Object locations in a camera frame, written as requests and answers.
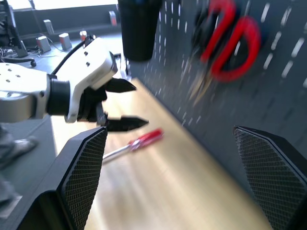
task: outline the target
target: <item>red scissors handle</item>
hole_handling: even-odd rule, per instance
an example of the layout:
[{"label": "red scissors handle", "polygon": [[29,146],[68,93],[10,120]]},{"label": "red scissors handle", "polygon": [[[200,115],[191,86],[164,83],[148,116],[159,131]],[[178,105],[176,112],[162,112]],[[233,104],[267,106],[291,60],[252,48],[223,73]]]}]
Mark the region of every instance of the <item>red scissors handle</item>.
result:
[{"label": "red scissors handle", "polygon": [[[232,55],[242,36],[246,38],[248,43],[248,58],[246,59],[245,63],[237,69],[223,71],[222,68],[224,64]],[[260,46],[261,35],[257,22],[248,16],[240,18],[228,43],[212,65],[211,72],[213,77],[218,81],[223,82],[237,80],[251,68],[257,58]]]},{"label": "red scissors handle", "polygon": [[233,0],[212,0],[209,5],[209,14],[212,13],[222,13],[223,19],[212,34],[212,37],[201,56],[201,60],[204,62],[207,62],[210,59],[219,40],[227,31],[228,27],[234,22],[236,16],[236,4]]}]

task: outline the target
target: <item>scissors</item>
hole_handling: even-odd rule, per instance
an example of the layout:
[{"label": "scissors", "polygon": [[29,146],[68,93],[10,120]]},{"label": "scissors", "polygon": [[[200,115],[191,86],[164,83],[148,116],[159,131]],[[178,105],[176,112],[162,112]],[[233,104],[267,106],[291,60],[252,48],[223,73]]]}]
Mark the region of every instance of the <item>scissors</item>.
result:
[{"label": "scissors", "polygon": [[[206,93],[213,79],[231,82],[241,78],[253,65],[261,46],[261,33],[257,22],[249,16],[238,16],[233,0],[212,0],[208,10],[202,12],[192,38],[193,53],[189,60],[199,55],[204,65],[199,70],[189,93],[197,95],[197,102]],[[224,70],[241,38],[245,38],[248,57],[239,67]]]}]

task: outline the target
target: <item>gray floor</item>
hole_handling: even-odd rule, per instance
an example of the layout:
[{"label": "gray floor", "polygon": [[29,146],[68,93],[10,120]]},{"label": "gray floor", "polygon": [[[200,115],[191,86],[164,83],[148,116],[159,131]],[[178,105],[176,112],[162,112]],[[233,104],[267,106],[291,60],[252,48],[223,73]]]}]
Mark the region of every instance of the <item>gray floor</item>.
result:
[{"label": "gray floor", "polygon": [[[107,48],[112,53],[122,53],[121,34],[112,34],[102,37]],[[73,41],[75,46],[80,41]],[[59,51],[52,47],[52,51],[43,54],[45,57],[34,57],[37,63],[35,69],[51,73],[61,62],[67,52]],[[22,66],[31,68],[30,63],[22,63]],[[23,194],[29,187],[38,183],[56,157],[52,124],[49,116],[43,120],[28,120],[15,124],[4,124],[16,139],[36,136],[40,144],[29,154],[16,160],[11,166],[1,173],[11,181],[18,193]]]}]

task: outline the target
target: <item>wooden table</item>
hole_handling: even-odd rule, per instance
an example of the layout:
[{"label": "wooden table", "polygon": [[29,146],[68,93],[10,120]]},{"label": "wooden table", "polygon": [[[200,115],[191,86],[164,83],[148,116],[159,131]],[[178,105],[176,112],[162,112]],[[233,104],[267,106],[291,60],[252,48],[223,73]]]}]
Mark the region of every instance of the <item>wooden table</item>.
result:
[{"label": "wooden table", "polygon": [[[269,230],[251,198],[138,81],[137,92],[108,94],[109,116],[150,121],[129,133],[109,133],[105,153],[162,127],[164,139],[104,161],[86,230]],[[56,149],[89,123],[52,118]]]}]

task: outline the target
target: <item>red screwdriver handle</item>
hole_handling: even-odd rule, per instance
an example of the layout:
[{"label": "red screwdriver handle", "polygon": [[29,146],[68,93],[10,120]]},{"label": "red screwdriver handle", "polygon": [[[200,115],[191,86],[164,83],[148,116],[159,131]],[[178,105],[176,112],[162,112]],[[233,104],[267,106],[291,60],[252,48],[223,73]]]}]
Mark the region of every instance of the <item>red screwdriver handle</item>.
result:
[{"label": "red screwdriver handle", "polygon": [[163,137],[164,131],[162,129],[156,129],[150,133],[147,133],[136,140],[132,140],[128,143],[131,151],[135,151],[139,148],[150,145],[151,143],[160,140]]}]

